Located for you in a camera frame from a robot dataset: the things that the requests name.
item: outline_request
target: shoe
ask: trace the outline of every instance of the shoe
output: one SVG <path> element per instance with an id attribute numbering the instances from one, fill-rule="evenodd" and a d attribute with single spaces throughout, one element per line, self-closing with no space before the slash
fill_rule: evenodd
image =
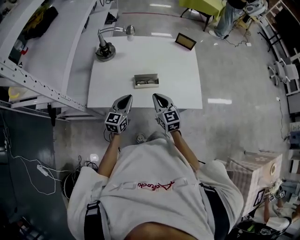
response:
<path id="1" fill-rule="evenodd" d="M 216 37 L 216 38 L 221 39 L 221 37 L 219 37 L 219 36 L 215 33 L 215 31 L 213 31 L 213 30 L 209 30 L 208 33 L 209 33 L 210 35 Z"/>
<path id="2" fill-rule="evenodd" d="M 144 134 L 140 133 L 137 135 L 136 137 L 136 143 L 137 144 L 141 144 L 141 143 L 145 143 L 146 142 L 146 137 Z"/>

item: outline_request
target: desk lamp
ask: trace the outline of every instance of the desk lamp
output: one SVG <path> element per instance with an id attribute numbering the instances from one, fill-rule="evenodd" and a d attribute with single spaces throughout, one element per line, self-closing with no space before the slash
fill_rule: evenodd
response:
<path id="1" fill-rule="evenodd" d="M 107 43 L 102 34 L 104 32 L 110 32 L 110 31 L 118 31 L 118 32 L 125 32 L 127 35 L 127 40 L 132 41 L 134 38 L 135 34 L 135 28 L 133 25 L 129 25 L 126 29 L 125 27 L 123 28 L 118 28 L 118 27 L 111 27 L 111 28 L 104 28 L 102 30 L 99 29 L 98 31 L 98 38 L 100 41 L 99 48 L 96 52 L 96 56 L 99 61 L 105 62 L 109 61 L 110 59 L 114 58 L 116 55 L 116 49 L 112 43 Z"/>

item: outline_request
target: white t-shirt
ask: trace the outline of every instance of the white t-shirt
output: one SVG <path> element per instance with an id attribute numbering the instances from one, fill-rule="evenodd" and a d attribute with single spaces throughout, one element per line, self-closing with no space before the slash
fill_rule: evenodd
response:
<path id="1" fill-rule="evenodd" d="M 121 151 L 109 180 L 90 168 L 81 169 L 67 210 L 69 229 L 77 240 L 84 240 L 86 206 L 100 199 L 112 239 L 124 239 L 136 226 L 156 222 L 212 240 L 214 224 L 208 219 L 199 182 L 216 188 L 231 229 L 243 198 L 222 163 L 209 162 L 196 176 L 171 141 L 156 139 L 128 146 Z"/>
<path id="2" fill-rule="evenodd" d="M 290 221 L 285 217 L 292 219 L 293 212 L 294 210 L 288 205 L 288 203 L 285 203 L 282 208 L 279 208 L 275 204 L 269 203 L 270 218 L 266 225 L 277 231 L 281 231 L 289 226 Z M 264 204 L 255 211 L 253 220 L 258 223 L 265 223 Z"/>

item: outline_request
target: lamp base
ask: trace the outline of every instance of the lamp base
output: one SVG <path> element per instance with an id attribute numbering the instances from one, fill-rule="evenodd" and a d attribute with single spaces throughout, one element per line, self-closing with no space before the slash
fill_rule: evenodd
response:
<path id="1" fill-rule="evenodd" d="M 116 55 L 116 49 L 112 43 L 106 43 L 104 47 L 100 46 L 97 49 L 96 56 L 99 61 L 106 62 L 113 59 Z"/>

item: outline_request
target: white desk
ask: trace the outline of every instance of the white desk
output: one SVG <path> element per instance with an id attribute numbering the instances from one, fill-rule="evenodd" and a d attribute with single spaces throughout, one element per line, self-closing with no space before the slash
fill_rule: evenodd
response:
<path id="1" fill-rule="evenodd" d="M 171 98 L 179 109 L 202 109 L 198 63 L 193 50 L 162 37 L 105 39 L 116 48 L 115 57 L 93 63 L 88 108 L 107 108 L 121 96 L 132 94 L 132 107 L 153 108 L 153 93 Z M 134 75 L 158 74 L 159 87 L 134 89 Z"/>

